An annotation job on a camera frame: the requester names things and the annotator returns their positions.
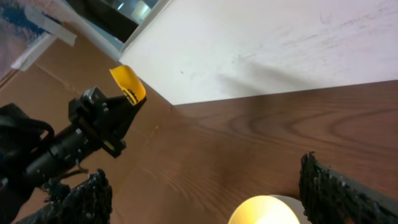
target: yellow plastic piece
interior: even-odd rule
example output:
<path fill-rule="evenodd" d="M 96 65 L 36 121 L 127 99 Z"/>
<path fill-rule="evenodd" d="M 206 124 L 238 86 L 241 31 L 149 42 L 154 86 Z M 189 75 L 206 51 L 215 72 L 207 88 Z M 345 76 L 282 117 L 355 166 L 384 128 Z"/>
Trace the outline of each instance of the yellow plastic piece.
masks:
<path fill-rule="evenodd" d="M 283 201 L 271 196 L 256 196 L 243 202 L 228 224 L 300 224 L 295 213 Z"/>
<path fill-rule="evenodd" d="M 145 98 L 144 85 L 130 67 L 120 65 L 110 71 L 130 103 L 136 105 Z"/>

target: cardboard box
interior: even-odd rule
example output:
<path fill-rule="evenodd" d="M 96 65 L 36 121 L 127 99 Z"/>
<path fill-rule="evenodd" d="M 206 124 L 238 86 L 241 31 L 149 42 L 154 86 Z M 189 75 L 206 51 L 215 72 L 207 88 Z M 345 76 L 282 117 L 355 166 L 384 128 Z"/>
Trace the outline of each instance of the cardboard box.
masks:
<path fill-rule="evenodd" d="M 15 103 L 33 119 L 52 125 L 55 132 L 70 125 L 68 102 L 94 86 L 108 97 L 123 93 L 113 80 L 109 69 L 119 64 L 97 49 L 89 40 L 78 34 L 75 46 L 56 40 L 26 71 L 12 71 L 0 83 L 0 106 Z M 86 158 L 81 166 L 90 173 L 97 168 L 105 171 L 114 195 L 133 170 L 152 133 L 168 115 L 171 105 L 146 86 L 147 101 L 134 119 L 124 140 L 127 148 L 114 159 L 103 149 Z M 87 179 L 79 174 L 63 180 L 74 187 Z M 36 190 L 22 207 L 16 220 L 41 208 L 46 194 Z"/>

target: tape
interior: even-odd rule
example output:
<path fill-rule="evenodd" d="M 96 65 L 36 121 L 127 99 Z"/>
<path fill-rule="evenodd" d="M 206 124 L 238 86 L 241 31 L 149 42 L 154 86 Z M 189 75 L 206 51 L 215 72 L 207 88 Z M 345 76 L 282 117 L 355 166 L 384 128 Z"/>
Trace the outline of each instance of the tape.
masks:
<path fill-rule="evenodd" d="M 53 35 L 43 33 L 12 63 L 11 68 L 26 71 L 50 47 L 55 39 L 56 37 Z"/>
<path fill-rule="evenodd" d="M 42 14 L 41 11 L 34 9 L 30 6 L 26 6 L 25 16 L 29 21 L 38 25 L 40 28 L 45 29 L 47 32 L 53 34 L 56 38 L 63 40 L 65 43 L 71 46 L 75 45 L 75 39 L 77 35 L 71 33 L 60 24 L 57 24 L 55 21 L 46 17 Z"/>

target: wood grain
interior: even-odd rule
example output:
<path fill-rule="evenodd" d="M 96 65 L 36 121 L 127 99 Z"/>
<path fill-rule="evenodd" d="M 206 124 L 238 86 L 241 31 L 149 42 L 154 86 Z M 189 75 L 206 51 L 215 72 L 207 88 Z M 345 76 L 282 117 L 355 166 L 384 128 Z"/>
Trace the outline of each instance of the wood grain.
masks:
<path fill-rule="evenodd" d="M 255 195 L 299 197 L 300 158 L 398 200 L 398 81 L 172 108 L 114 198 L 122 223 L 226 223 Z"/>

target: yellow object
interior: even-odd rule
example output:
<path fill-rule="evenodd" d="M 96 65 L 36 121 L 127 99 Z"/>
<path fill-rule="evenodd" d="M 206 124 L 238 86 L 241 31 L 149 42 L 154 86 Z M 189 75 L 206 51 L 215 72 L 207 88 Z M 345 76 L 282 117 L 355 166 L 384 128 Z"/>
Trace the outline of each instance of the yellow object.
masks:
<path fill-rule="evenodd" d="M 228 224 L 300 224 L 295 213 L 283 201 L 272 196 L 256 196 L 243 202 Z"/>
<path fill-rule="evenodd" d="M 144 85 L 130 67 L 120 65 L 110 71 L 130 103 L 136 105 L 146 97 Z"/>

